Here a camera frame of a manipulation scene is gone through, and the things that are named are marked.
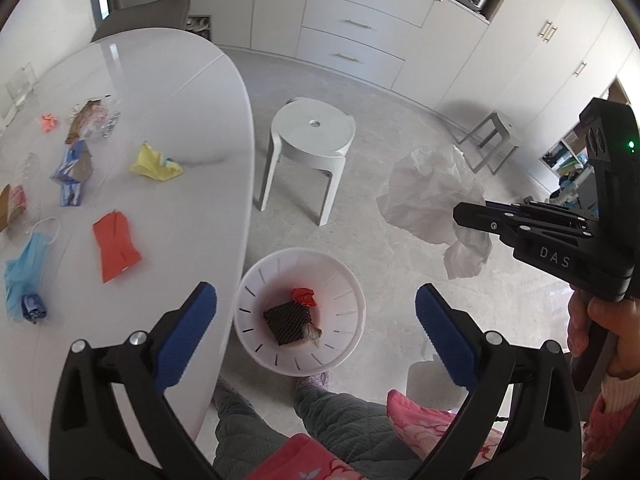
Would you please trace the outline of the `right hand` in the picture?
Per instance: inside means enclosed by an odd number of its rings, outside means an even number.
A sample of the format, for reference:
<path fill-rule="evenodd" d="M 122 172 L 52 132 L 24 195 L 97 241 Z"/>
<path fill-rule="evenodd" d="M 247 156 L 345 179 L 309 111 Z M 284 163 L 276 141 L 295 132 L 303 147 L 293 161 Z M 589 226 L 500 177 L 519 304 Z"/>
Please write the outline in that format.
<path fill-rule="evenodd" d="M 568 303 L 570 322 L 567 344 L 570 354 L 578 358 L 588 346 L 588 323 L 596 323 L 617 337 L 617 347 L 608 363 L 608 374 L 618 379 L 630 379 L 639 374 L 639 300 L 624 299 L 606 302 L 593 297 L 589 304 L 582 300 L 582 290 L 572 285 L 573 295 Z"/>

